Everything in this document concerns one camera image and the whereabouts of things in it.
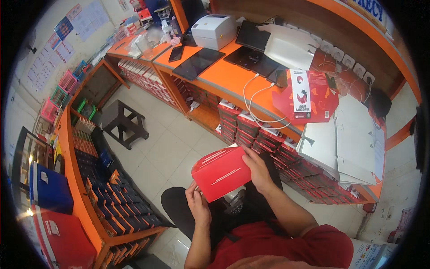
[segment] smartphone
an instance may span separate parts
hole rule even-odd
[[[224,61],[235,65],[243,56],[249,54],[251,51],[252,49],[242,46],[224,57]]]
[[[267,78],[266,80],[273,82],[279,88],[284,88],[288,86],[287,83],[287,67],[280,65],[278,66]]]
[[[174,47],[170,53],[169,62],[178,61],[182,58],[184,46]]]
[[[250,71],[254,67],[254,65],[256,65],[260,61],[263,55],[264,53],[253,50],[249,54],[243,56],[237,62],[237,65]]]
[[[252,67],[252,72],[259,73],[260,76],[267,78],[273,70],[278,68],[280,64],[269,57],[263,55],[261,60],[259,60],[254,67]]]

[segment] knee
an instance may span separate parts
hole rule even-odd
[[[182,187],[171,187],[161,194],[161,204],[167,204],[177,198],[185,196],[185,189]]]

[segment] electrical outlet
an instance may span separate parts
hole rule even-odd
[[[371,81],[372,81],[372,84],[375,82],[375,77],[369,72],[369,71],[367,71],[365,74],[364,74],[364,77],[363,77],[363,80],[364,80],[364,82],[366,82],[367,83],[367,78],[370,78],[371,79]]]
[[[351,56],[349,56],[348,54],[345,54],[345,56],[344,56],[344,58],[343,58],[343,60],[342,60],[342,63],[343,63],[346,67],[348,67],[348,68],[352,69],[352,68],[354,67],[355,60],[354,60]]]
[[[330,42],[328,42],[328,41],[326,41],[326,40],[323,40],[323,41],[321,42],[321,47],[320,47],[320,49],[321,49],[322,51],[324,51],[325,53],[330,54],[330,53],[331,53],[331,51],[332,51],[332,49],[333,49],[333,44],[331,44]]]
[[[338,47],[334,47],[332,49],[332,56],[336,61],[338,62],[342,61],[344,55],[345,55],[344,51],[339,49]]]
[[[315,42],[317,43],[317,45],[315,46],[317,49],[321,46],[321,42],[323,41],[322,38],[314,35],[314,34],[310,34],[310,37],[315,40]]]
[[[289,23],[287,23],[286,27],[291,28],[291,29],[294,29],[294,30],[298,30],[298,27],[297,27],[297,26],[291,25],[291,24],[289,24]]]
[[[366,73],[366,69],[359,63],[355,64],[353,71],[359,78],[363,78],[364,73]]]
[[[303,29],[300,29],[300,28],[298,30],[299,30],[299,32],[302,32],[304,34],[310,35],[310,32],[308,32],[306,30],[303,30]]]

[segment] person's right hand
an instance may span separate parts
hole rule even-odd
[[[266,164],[255,151],[244,146],[242,146],[242,148],[246,153],[242,156],[242,159],[251,169],[252,183],[259,193],[263,195],[267,194],[273,187],[276,187],[276,185],[270,177]]]

